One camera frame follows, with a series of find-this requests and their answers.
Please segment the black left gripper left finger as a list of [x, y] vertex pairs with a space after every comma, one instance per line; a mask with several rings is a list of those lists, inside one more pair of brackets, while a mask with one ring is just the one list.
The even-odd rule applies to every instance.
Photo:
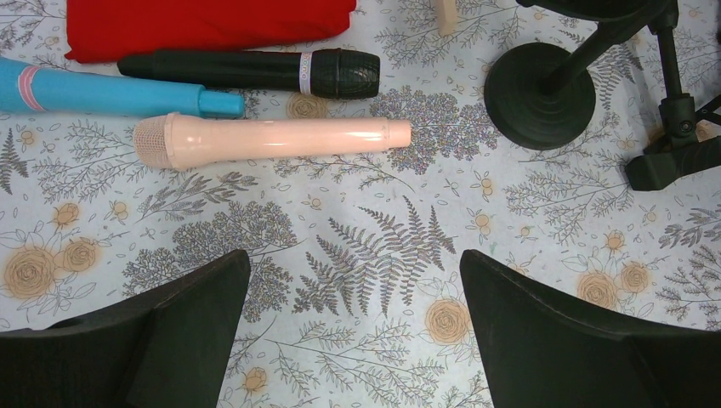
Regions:
[[4, 407], [214, 407], [251, 274], [242, 250], [43, 330], [1, 335]]

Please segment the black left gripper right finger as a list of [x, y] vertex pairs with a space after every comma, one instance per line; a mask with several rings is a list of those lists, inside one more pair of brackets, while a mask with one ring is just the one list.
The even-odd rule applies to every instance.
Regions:
[[620, 314], [476, 250], [460, 276], [496, 407], [717, 407], [720, 335]]

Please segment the peach pink microphone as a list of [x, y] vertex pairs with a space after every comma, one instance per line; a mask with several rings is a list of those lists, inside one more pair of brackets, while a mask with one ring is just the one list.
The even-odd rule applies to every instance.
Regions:
[[215, 162], [379, 152], [411, 141], [408, 121], [385, 117], [263, 121], [173, 113], [144, 119], [133, 130], [142, 163], [178, 171]]

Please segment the black clip microphone stand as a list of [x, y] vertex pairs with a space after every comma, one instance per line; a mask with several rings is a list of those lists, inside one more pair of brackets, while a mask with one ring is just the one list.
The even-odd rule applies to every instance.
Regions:
[[695, 133], [698, 122], [720, 124], [720, 97], [696, 108], [694, 98], [683, 91], [673, 36], [678, 16], [678, 3], [667, 1], [648, 24], [658, 42], [666, 89], [659, 105], [664, 133], [625, 166], [627, 181], [635, 191], [663, 190], [677, 179], [720, 165], [720, 137], [699, 141]]

